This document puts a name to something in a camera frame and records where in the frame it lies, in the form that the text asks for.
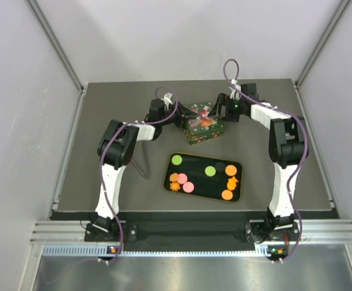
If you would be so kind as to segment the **gold tin lid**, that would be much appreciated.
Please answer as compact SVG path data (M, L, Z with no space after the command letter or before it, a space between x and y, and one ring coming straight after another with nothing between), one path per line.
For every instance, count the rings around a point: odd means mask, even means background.
M192 128L193 127L211 127L211 128L224 127L225 128L225 124L223 123L220 117L218 116L208 117L209 112L214 107L213 102L210 102L210 101L196 102L196 103L186 104L185 106L194 112L199 112L201 116L198 118L189 119L188 121L186 121L183 125L183 129L186 127L192 127Z

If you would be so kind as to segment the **green christmas cookie tin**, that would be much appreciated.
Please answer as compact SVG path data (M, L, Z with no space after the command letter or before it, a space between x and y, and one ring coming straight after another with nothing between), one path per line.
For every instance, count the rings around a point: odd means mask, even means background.
M208 141L224 134L225 128L211 128L211 127L186 127L184 128L184 135L189 145L195 145Z

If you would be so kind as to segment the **metal tongs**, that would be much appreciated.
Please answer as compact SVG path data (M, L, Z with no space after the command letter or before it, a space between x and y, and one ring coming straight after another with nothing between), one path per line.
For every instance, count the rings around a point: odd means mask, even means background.
M133 154L133 159L131 161L138 173L148 181L150 179L150 165L148 160L147 143L141 141L139 144L138 153Z

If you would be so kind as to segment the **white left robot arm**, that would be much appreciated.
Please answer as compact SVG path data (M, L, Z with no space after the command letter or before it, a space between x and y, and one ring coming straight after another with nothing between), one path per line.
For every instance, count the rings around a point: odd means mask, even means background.
M122 177L132 161L137 142L154 141L169 124L176 127L199 117L182 105L174 93L168 92L162 98L152 99L148 113L142 121L122 122L111 120L106 128L97 153L99 156L99 177L101 181L98 204L91 224L106 240L124 241L124 231L119 213L119 194Z

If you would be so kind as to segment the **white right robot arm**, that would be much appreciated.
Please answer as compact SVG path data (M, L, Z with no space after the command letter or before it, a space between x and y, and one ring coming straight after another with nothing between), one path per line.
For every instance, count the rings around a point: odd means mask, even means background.
M230 81L231 93L218 95L208 114L219 116L225 107L223 121L238 122L244 115L269 130L268 154L274 165L273 196L267 208L262 230L252 228L252 238L260 235L262 240L280 239L294 227L294 191L297 174L308 156L308 137L305 121L285 110L260 101L256 84L239 85Z

